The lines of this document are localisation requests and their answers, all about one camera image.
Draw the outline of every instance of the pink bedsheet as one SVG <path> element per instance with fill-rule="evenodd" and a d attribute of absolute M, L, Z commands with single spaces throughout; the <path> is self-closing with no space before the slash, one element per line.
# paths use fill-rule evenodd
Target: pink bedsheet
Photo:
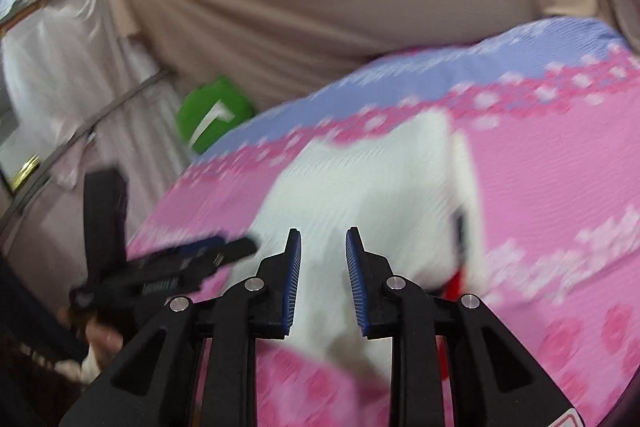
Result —
<path fill-rule="evenodd" d="M 543 78 L 512 72 L 499 84 L 457 84 L 444 101 L 377 115 L 397 124 L 432 105 L 450 108 L 467 133 L 482 190 L 493 273 L 485 301 L 593 427 L 640 364 L 640 69 L 617 45 L 604 60 L 583 58 L 550 63 Z M 536 105 L 510 111 L 518 100 Z M 344 140 L 393 128 L 353 117 L 330 126 Z M 317 132 L 296 130 L 280 149 L 242 148 L 192 166 L 132 253 L 221 229 L 244 232 L 279 172 Z M 222 278 L 207 282 L 199 298 L 216 295 Z M 260 427 L 386 426 L 385 385 L 354 381 L 285 345 L 258 348 Z"/>

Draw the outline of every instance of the mattress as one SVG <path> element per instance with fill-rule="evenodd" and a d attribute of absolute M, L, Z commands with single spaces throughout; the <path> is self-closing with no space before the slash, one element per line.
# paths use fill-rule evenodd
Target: mattress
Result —
<path fill-rule="evenodd" d="M 130 254 L 239 235 L 311 139 L 382 136 L 432 107 L 466 134 L 478 174 L 484 301 L 597 425 L 640 364 L 640 62 L 598 20 L 550 18 L 473 46 L 383 57 L 262 113 L 182 174 Z M 260 344 L 257 356 L 261 426 L 386 425 L 386 385 L 286 343 Z"/>

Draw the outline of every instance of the green pillow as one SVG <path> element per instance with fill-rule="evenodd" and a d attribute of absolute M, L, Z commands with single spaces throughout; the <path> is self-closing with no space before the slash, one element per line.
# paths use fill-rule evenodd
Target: green pillow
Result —
<path fill-rule="evenodd" d="M 249 101 L 228 77 L 192 92 L 176 116 L 178 131 L 197 153 L 204 153 L 226 132 L 254 115 Z"/>

